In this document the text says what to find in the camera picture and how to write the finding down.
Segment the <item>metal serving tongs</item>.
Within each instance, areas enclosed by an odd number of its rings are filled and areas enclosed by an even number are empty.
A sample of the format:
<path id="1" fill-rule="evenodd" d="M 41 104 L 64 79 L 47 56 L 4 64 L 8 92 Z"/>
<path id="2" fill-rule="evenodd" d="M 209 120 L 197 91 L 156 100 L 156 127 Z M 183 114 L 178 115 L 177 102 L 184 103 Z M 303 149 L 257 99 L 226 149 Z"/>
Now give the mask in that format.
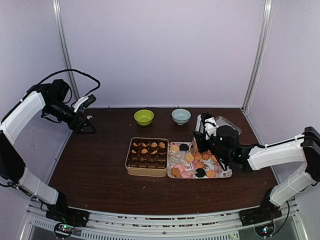
<path id="1" fill-rule="evenodd" d="M 197 142 L 193 140 L 191 142 L 191 146 L 190 146 L 190 153 L 192 154 L 192 156 L 194 158 L 196 158 L 196 155 L 198 152 L 199 152 L 199 150 L 198 150 Z"/>

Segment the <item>gold cookie tin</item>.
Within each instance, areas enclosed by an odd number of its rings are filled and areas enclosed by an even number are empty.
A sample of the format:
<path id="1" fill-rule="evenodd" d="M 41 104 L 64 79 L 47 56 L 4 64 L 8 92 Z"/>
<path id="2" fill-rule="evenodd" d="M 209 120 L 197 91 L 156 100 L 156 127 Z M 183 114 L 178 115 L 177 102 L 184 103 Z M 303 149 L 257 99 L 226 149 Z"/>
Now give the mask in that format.
<path id="1" fill-rule="evenodd" d="M 133 147 L 133 142 L 141 142 Z M 165 138 L 133 137 L 125 160 L 131 176 L 165 177 L 168 170 L 169 141 Z"/>

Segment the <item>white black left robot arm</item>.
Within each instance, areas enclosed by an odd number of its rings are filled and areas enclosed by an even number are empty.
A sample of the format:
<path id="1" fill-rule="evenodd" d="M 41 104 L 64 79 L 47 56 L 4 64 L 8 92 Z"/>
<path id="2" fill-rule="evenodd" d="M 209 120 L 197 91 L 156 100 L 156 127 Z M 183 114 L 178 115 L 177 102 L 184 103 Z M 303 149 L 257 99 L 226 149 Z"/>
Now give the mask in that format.
<path id="1" fill-rule="evenodd" d="M 96 98 L 89 90 L 72 105 L 65 101 L 71 92 L 70 86 L 62 79 L 46 83 L 42 79 L 29 88 L 19 102 L 3 117 L 0 122 L 0 176 L 11 183 L 9 188 L 17 188 L 31 197 L 39 199 L 52 208 L 52 213 L 61 222 L 72 218 L 65 195 L 43 182 L 27 167 L 18 150 L 29 153 L 29 157 L 53 156 L 53 149 L 58 147 L 58 137 L 54 128 L 45 129 L 35 119 L 40 116 L 53 123 L 66 123 L 76 134 L 96 133 L 89 117 L 84 115 L 84 109 Z"/>

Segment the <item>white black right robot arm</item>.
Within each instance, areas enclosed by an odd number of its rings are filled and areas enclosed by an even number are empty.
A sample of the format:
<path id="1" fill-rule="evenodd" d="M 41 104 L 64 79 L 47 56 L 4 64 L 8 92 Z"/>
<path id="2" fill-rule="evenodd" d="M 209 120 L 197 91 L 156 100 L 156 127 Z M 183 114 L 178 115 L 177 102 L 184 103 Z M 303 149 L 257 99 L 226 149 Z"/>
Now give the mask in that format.
<path id="1" fill-rule="evenodd" d="M 194 131 L 193 137 L 198 151 L 210 151 L 224 171 L 237 168 L 252 172 L 285 163 L 301 163 L 284 182 L 266 191 L 260 206 L 239 212 L 243 226 L 280 217 L 280 206 L 320 181 L 320 134 L 312 126 L 306 127 L 302 134 L 271 145 L 241 145 L 239 132 L 228 125 L 216 127 L 212 133 Z"/>

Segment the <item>floral cookie tray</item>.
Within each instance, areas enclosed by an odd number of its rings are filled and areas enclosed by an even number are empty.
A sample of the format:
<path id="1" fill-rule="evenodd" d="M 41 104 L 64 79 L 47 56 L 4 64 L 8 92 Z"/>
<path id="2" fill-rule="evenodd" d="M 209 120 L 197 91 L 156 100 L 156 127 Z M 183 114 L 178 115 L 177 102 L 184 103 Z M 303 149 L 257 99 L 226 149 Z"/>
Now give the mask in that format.
<path id="1" fill-rule="evenodd" d="M 218 160 L 208 150 L 203 153 L 198 152 L 195 158 L 190 152 L 191 142 L 170 142 L 167 154 L 167 176 L 171 179 L 225 179 L 233 175 L 231 169 L 223 170 Z M 172 145 L 179 146 L 178 152 L 170 151 Z M 182 164 L 185 171 L 180 172 L 174 165 Z M 201 168 L 206 171 L 206 176 L 196 177 L 196 169 Z"/>

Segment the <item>black sandwich cookie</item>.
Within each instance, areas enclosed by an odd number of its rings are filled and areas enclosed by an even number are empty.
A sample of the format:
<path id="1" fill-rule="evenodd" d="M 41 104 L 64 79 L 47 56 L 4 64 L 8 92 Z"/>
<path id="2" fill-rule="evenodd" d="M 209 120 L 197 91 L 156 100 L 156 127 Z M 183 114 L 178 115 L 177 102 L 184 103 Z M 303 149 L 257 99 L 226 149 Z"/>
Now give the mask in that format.
<path id="1" fill-rule="evenodd" d="M 206 171 L 203 168 L 197 168 L 195 172 L 195 176 L 197 178 L 203 178 L 206 176 Z"/>

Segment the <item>round patterned biscuit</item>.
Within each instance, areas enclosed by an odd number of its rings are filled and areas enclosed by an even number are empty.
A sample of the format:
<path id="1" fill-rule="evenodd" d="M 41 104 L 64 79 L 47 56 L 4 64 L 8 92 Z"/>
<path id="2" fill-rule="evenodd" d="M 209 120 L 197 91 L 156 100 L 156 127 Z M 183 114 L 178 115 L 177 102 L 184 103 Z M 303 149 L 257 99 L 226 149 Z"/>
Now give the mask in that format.
<path id="1" fill-rule="evenodd" d="M 170 151 L 171 152 L 179 152 L 180 151 L 180 147 L 178 145 L 171 145 L 170 146 Z"/>

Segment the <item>pink round cookie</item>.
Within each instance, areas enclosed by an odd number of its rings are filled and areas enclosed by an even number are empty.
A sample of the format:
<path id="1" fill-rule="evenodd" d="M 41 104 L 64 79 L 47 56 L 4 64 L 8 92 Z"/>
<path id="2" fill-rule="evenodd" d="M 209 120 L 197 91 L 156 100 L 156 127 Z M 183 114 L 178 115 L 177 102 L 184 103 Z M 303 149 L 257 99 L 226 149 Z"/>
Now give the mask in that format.
<path id="1" fill-rule="evenodd" d="M 174 168 L 178 168 L 181 173 L 185 171 L 185 166 L 183 164 L 175 164 Z"/>

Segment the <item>light blue striped bowl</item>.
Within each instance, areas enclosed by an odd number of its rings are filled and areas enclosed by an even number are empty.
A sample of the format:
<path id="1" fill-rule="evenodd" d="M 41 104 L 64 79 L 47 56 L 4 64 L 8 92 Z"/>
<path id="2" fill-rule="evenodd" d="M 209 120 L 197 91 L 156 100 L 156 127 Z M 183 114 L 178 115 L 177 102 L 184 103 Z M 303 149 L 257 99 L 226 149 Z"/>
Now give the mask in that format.
<path id="1" fill-rule="evenodd" d="M 171 117 L 175 123 L 182 126 L 190 120 L 191 113 L 186 109 L 177 108 L 172 111 Z"/>

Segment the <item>green bowl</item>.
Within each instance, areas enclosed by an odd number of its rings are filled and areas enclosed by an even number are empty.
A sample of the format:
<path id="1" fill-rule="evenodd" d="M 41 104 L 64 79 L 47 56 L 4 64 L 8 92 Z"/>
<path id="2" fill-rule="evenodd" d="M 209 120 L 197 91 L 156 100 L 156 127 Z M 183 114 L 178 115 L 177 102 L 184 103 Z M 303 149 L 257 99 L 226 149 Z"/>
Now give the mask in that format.
<path id="1" fill-rule="evenodd" d="M 152 123 L 154 116 L 151 110 L 141 109 L 134 114 L 134 120 L 140 126 L 148 126 Z"/>

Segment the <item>aluminium front rail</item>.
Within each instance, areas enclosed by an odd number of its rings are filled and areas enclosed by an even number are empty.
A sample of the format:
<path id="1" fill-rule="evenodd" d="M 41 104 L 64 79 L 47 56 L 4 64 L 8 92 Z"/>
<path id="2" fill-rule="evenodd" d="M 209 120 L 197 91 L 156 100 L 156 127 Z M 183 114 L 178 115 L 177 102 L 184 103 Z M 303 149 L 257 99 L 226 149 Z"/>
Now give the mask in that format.
<path id="1" fill-rule="evenodd" d="M 239 210 L 213 213 L 137 215 L 89 211 L 87 225 L 69 240 L 308 240 L 294 199 L 274 220 L 243 225 Z"/>

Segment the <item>aluminium corner post left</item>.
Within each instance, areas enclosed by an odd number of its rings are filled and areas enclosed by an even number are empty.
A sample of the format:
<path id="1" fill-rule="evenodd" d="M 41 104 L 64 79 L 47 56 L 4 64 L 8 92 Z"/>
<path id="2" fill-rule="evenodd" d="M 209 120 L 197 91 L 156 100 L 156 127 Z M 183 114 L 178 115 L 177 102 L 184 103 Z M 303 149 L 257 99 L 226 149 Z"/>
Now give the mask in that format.
<path id="1" fill-rule="evenodd" d="M 53 13 L 55 17 L 56 26 L 57 26 L 58 36 L 60 40 L 60 46 L 62 50 L 62 59 L 64 62 L 64 66 L 66 69 L 71 69 L 72 65 L 71 65 L 70 55 L 69 55 L 68 46 L 67 46 L 67 40 L 65 36 L 63 16 L 61 12 L 61 3 L 59 0 L 52 0 L 52 6 L 53 6 Z M 70 82 L 71 92 L 73 95 L 72 103 L 74 104 L 81 96 L 76 84 L 74 72 L 73 71 L 68 72 L 67 77 Z"/>

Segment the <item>aluminium corner post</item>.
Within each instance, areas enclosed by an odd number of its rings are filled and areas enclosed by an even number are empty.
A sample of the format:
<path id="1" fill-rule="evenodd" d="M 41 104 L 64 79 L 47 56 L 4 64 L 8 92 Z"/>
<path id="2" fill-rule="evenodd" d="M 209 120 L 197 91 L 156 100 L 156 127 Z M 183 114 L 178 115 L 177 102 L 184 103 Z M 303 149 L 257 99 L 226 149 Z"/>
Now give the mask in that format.
<path id="1" fill-rule="evenodd" d="M 263 9 L 263 16 L 262 16 L 258 45 L 256 49 L 256 54 L 253 62 L 253 68 L 251 71 L 249 84 L 248 84 L 246 95 L 242 105 L 242 111 L 244 112 L 245 115 L 248 115 L 250 112 L 250 107 L 253 103 L 255 92 L 259 82 L 259 77 L 262 69 L 263 56 L 267 47 L 267 42 L 268 42 L 268 37 L 270 32 L 273 3 L 274 3 L 273 0 L 264 1 L 264 9 Z"/>
<path id="2" fill-rule="evenodd" d="M 67 46 L 67 40 L 65 36 L 63 16 L 61 12 L 61 3 L 59 0 L 52 0 L 52 6 L 53 6 L 53 13 L 55 17 L 56 26 L 57 26 L 58 36 L 60 40 L 60 46 L 62 50 L 62 59 L 64 62 L 64 66 L 66 69 L 71 69 L 72 65 L 71 65 L 70 55 L 69 55 L 68 46 Z M 72 103 L 74 104 L 81 96 L 76 84 L 74 72 L 73 71 L 68 72 L 67 77 L 70 82 L 71 92 L 73 95 Z"/>

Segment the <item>aluminium corner post right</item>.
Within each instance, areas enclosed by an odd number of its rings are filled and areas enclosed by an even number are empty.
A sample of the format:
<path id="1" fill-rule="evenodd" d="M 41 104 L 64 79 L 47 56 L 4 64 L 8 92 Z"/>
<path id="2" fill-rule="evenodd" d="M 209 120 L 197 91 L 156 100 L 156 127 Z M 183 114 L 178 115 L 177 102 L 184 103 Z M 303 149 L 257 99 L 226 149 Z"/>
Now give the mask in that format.
<path id="1" fill-rule="evenodd" d="M 253 103 L 255 92 L 259 82 L 259 77 L 262 69 L 263 56 L 267 47 L 267 42 L 268 42 L 268 37 L 270 32 L 273 3 L 274 3 L 273 0 L 264 1 L 264 9 L 263 9 L 263 16 L 262 16 L 258 45 L 256 49 L 256 54 L 253 62 L 253 68 L 251 71 L 249 84 L 248 84 L 246 95 L 242 105 L 242 111 L 244 112 L 245 115 L 248 115 L 250 112 L 250 107 Z"/>

